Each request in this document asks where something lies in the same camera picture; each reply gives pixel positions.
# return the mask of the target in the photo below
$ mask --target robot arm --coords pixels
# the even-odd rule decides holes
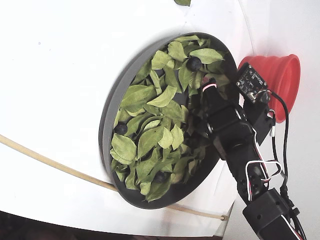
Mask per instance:
[[[227,162],[237,191],[247,204],[243,215],[257,236],[262,240],[305,240],[297,218],[299,211],[292,209],[286,185],[282,186],[281,195],[276,189],[269,189],[271,177],[266,164],[277,164],[276,174],[280,174],[280,163],[277,159],[264,161],[259,152],[259,145],[276,123],[274,115],[268,116],[268,86],[248,64],[240,69],[236,86],[245,99],[243,108],[224,100],[214,80],[202,86],[208,106],[202,129]],[[291,218],[300,228],[290,225]]]

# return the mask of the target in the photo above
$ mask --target red silicone cup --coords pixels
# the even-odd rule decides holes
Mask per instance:
[[[268,89],[278,94],[285,102],[290,113],[294,106],[300,83],[300,61],[291,54],[289,56],[247,56],[239,64],[249,63],[268,84]],[[277,123],[286,119],[281,103],[271,97],[269,108],[275,111]]]

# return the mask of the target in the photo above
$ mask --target round tray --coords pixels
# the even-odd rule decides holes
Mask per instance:
[[[190,177],[187,183],[172,184],[170,189],[160,199],[147,202],[145,196],[140,194],[138,190],[127,189],[124,182],[121,182],[115,172],[111,171],[111,160],[110,155],[111,140],[113,135],[113,125],[115,117],[120,105],[120,102],[129,87],[130,83],[136,76],[136,73],[142,67],[142,65],[153,56],[157,50],[164,47],[164,45],[173,41],[176,38],[182,36],[197,35],[201,38],[210,39],[210,48],[217,51],[225,52],[224,56],[224,74],[229,78],[231,82],[235,80],[237,74],[237,66],[234,58],[232,57],[228,48],[217,38],[212,35],[191,32],[183,35],[174,37],[167,37],[154,44],[146,47],[139,55],[137,55],[122,71],[120,76],[115,81],[110,94],[107,97],[99,126],[99,150],[103,165],[111,177],[114,186],[118,189],[120,195],[130,204],[142,208],[142,209],[159,209],[164,208],[168,205],[174,204],[179,200],[189,195],[196,187],[198,187],[202,181],[209,175],[212,169],[215,167],[219,160],[217,151],[213,146],[209,146],[205,150],[205,158],[201,162],[201,166],[195,172],[194,176]],[[226,91],[228,98],[232,101],[239,101],[239,93],[234,90],[233,85],[229,84],[229,89]]]

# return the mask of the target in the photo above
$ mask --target dark berry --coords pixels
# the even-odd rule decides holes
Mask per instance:
[[[124,135],[128,132],[128,127],[127,124],[125,124],[124,122],[118,122],[118,125],[115,126],[114,128],[114,132],[116,134],[120,134],[120,135]]]
[[[201,67],[202,67],[201,60],[199,58],[197,58],[196,56],[192,56],[186,62],[186,67],[192,72],[199,71],[201,69]]]
[[[167,178],[166,172],[158,171],[155,174],[153,181],[155,181],[158,184],[161,184],[166,180],[166,178]]]

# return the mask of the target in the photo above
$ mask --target circuit board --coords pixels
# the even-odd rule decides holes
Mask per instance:
[[[239,88],[243,97],[250,100],[252,103],[257,101],[257,95],[261,91],[268,89],[267,83],[249,64],[236,82],[236,86]]]

